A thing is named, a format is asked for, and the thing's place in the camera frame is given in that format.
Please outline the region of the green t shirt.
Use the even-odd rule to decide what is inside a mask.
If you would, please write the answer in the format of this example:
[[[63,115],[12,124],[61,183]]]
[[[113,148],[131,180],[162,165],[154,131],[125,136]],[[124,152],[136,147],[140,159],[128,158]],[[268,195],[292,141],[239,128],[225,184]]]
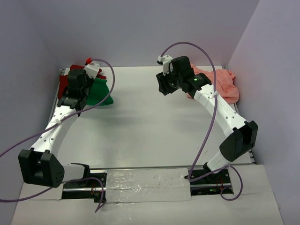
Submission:
[[[109,93],[109,88],[107,86],[107,80],[96,78],[90,89],[87,99],[87,105],[94,106],[102,101],[106,95]]]

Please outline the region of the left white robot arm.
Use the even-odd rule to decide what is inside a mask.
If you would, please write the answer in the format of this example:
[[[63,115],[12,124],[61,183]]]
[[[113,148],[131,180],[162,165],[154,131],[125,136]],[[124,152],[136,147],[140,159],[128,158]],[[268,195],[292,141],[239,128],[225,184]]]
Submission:
[[[81,187],[91,183],[92,175],[88,165],[62,165],[57,155],[68,130],[87,104],[88,94],[96,76],[95,72],[87,68],[69,71],[68,85],[58,100],[46,132],[30,149],[21,150],[19,153],[18,160],[25,183],[52,188],[70,180],[75,180]]]

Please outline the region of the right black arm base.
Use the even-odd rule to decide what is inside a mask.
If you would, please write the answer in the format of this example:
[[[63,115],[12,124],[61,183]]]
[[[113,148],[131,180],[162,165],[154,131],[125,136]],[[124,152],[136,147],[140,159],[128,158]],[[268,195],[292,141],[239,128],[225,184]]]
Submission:
[[[232,194],[231,180],[227,169],[218,173],[209,175],[201,180],[190,181],[190,193],[192,196],[197,195],[219,195]]]

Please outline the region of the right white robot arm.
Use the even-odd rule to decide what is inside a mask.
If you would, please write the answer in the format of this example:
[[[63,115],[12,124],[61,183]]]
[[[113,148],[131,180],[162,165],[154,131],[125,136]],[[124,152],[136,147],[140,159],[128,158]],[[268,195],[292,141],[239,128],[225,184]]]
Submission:
[[[220,144],[218,153],[206,163],[207,169],[203,173],[208,183],[214,183],[220,177],[219,168],[229,165],[254,147],[258,125],[238,115],[214,90],[212,81],[204,73],[195,74],[188,57],[159,56],[157,63],[163,67],[156,76],[159,91],[165,96],[176,90],[189,94],[223,130],[226,139]]]

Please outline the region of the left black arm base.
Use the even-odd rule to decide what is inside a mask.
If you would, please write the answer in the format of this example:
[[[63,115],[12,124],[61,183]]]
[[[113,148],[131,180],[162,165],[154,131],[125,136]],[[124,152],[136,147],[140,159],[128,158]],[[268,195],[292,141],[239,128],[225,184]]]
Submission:
[[[102,185],[94,179],[66,182],[63,186],[61,198],[64,200],[72,199],[92,199],[95,203],[105,203],[105,190],[107,170],[105,169],[90,169],[88,165],[84,165],[83,178],[97,178],[102,182]]]

